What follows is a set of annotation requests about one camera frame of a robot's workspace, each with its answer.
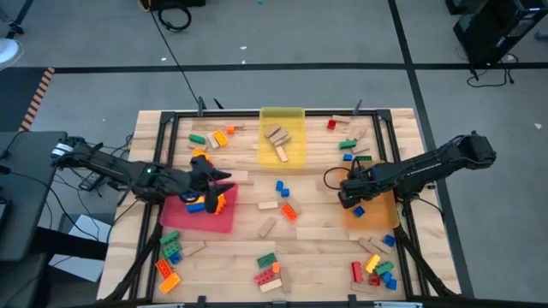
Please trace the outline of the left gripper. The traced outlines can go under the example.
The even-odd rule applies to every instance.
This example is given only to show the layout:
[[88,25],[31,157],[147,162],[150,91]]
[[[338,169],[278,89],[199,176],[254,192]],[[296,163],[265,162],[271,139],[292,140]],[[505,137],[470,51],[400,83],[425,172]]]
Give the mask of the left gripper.
[[216,193],[226,193],[234,187],[234,183],[217,183],[211,188],[210,180],[220,181],[231,177],[217,169],[212,170],[205,156],[193,157],[190,161],[191,170],[169,169],[169,195],[182,196],[196,193],[205,196],[205,201],[214,199]]

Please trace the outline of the orange plastic bin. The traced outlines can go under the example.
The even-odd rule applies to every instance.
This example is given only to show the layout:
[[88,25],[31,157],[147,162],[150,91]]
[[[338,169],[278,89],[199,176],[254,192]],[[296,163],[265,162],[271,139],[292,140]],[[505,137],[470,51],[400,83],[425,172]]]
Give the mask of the orange plastic bin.
[[[361,206],[366,213],[355,217],[352,210]],[[393,229],[400,224],[396,200],[392,191],[383,192],[372,200],[362,200],[359,204],[342,210],[342,226],[350,231],[379,231]]]

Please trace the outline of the pink plastic bin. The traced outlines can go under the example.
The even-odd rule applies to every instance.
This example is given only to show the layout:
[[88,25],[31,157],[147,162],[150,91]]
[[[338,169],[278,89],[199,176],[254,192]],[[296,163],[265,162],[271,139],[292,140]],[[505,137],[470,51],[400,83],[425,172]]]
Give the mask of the pink plastic bin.
[[160,224],[166,228],[192,229],[214,233],[230,233],[235,217],[235,206],[238,196],[238,185],[225,194],[226,205],[218,215],[205,210],[190,213],[186,204],[177,196],[168,197],[164,201],[160,216]]

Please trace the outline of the yellow plastic bin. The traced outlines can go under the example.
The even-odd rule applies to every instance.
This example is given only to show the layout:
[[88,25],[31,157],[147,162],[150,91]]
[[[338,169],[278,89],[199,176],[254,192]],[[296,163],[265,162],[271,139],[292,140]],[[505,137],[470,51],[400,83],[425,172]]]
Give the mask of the yellow plastic bin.
[[[306,162],[306,117],[303,108],[264,107],[259,112],[259,164],[268,169],[298,169]],[[290,141],[282,147],[288,161],[282,163],[275,146],[265,137],[265,130],[279,124],[288,132]]]

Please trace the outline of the large red stud block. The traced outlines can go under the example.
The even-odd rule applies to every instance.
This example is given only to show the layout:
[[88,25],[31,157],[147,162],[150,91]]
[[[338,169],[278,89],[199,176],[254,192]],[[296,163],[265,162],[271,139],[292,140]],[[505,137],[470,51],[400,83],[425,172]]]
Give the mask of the large red stud block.
[[264,270],[258,273],[253,279],[257,286],[266,284],[276,278],[276,273],[272,269]]

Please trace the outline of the black power adapter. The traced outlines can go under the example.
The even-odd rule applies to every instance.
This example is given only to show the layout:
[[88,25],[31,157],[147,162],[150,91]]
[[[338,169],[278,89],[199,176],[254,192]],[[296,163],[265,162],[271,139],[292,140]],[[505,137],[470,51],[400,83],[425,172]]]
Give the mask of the black power adapter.
[[80,190],[90,192],[93,189],[97,188],[101,184],[103,179],[104,179],[103,175],[100,175],[97,173],[91,173],[81,181],[78,188]]

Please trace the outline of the black equipment case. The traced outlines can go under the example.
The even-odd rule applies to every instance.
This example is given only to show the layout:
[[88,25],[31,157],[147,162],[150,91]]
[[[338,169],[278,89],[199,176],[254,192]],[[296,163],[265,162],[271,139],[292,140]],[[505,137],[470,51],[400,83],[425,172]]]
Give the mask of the black equipment case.
[[175,7],[203,7],[206,0],[137,0],[137,3],[145,11],[155,11]]

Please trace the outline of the black desk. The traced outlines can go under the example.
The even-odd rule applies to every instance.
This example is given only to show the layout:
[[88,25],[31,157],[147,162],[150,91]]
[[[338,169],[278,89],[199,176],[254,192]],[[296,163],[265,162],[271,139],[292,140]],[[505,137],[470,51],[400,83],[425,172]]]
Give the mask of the black desk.
[[0,153],[9,153],[0,167],[10,169],[0,175],[0,198],[10,202],[7,218],[0,224],[0,262],[54,250],[51,242],[60,233],[40,228],[38,222],[56,172],[51,152],[66,137],[63,131],[0,133]]

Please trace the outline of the black computer cabinet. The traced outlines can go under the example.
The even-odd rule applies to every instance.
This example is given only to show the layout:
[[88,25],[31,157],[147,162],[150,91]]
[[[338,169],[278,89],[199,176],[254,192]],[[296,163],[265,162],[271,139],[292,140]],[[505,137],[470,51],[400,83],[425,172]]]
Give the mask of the black computer cabinet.
[[470,0],[472,7],[453,26],[468,63],[499,62],[546,15],[548,0]]

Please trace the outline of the orange black hazard strip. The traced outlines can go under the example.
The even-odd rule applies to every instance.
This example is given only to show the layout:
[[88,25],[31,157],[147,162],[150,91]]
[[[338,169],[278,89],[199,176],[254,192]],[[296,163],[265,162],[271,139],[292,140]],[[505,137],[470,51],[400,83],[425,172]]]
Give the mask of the orange black hazard strip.
[[55,69],[53,67],[47,67],[42,73],[38,87],[32,96],[30,104],[19,127],[19,132],[29,131],[31,129],[54,74]]

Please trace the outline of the black tripod leg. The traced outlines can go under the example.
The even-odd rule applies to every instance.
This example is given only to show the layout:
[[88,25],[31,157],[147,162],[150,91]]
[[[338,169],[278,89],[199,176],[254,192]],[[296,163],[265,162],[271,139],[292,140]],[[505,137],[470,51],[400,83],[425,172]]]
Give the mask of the black tripod leg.
[[6,30],[6,39],[13,39],[25,31],[22,22],[25,20],[34,0],[0,0],[0,30]]

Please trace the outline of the black aluminium table frame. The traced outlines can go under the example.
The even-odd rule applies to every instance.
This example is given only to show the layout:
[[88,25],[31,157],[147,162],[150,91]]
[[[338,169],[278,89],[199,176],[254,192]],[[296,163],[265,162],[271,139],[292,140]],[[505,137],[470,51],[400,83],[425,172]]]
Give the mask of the black aluminium table frame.
[[[273,305],[294,307],[343,304],[370,305],[375,301],[427,301],[452,299],[459,292],[447,234],[438,213],[435,194],[424,191],[421,201],[396,206],[400,224],[379,231],[350,231],[342,226],[342,210],[335,185],[342,179],[346,163],[339,143],[357,127],[367,127],[360,144],[370,163],[398,162],[419,155],[424,148],[414,112],[411,109],[363,110],[350,123],[327,128],[329,110],[306,110],[306,162],[298,169],[268,169],[259,164],[259,110],[208,110],[203,116],[193,111],[142,110],[134,129],[129,152],[132,161],[164,162],[178,169],[188,169],[192,149],[189,134],[207,138],[208,133],[228,126],[235,133],[228,144],[207,152],[213,165],[231,173],[230,181],[238,185],[235,217],[230,233],[166,228],[160,224],[163,204],[145,204],[128,195],[118,211],[119,220],[112,229],[110,246],[98,296],[111,294],[125,276],[132,261],[145,257],[143,266],[127,292],[128,299],[143,304],[181,303],[186,307]],[[277,181],[283,182],[290,195],[300,202],[302,213],[294,222],[281,212],[287,204]],[[258,203],[277,201],[272,210],[259,210]],[[258,230],[273,216],[276,225],[264,238]],[[180,234],[181,248],[204,241],[206,248],[174,265],[162,254],[159,239],[171,231]],[[362,237],[370,240],[386,235],[396,239],[391,254],[380,252],[378,265],[391,261],[391,279],[396,290],[382,280],[375,294],[350,289],[353,281],[351,263],[360,262],[362,283],[369,284],[364,263],[371,253],[358,244]],[[257,259],[273,252],[291,280],[291,292],[282,287],[261,293],[254,277],[272,267],[260,269]],[[181,282],[163,294],[159,285],[164,278],[155,263],[165,259]]]

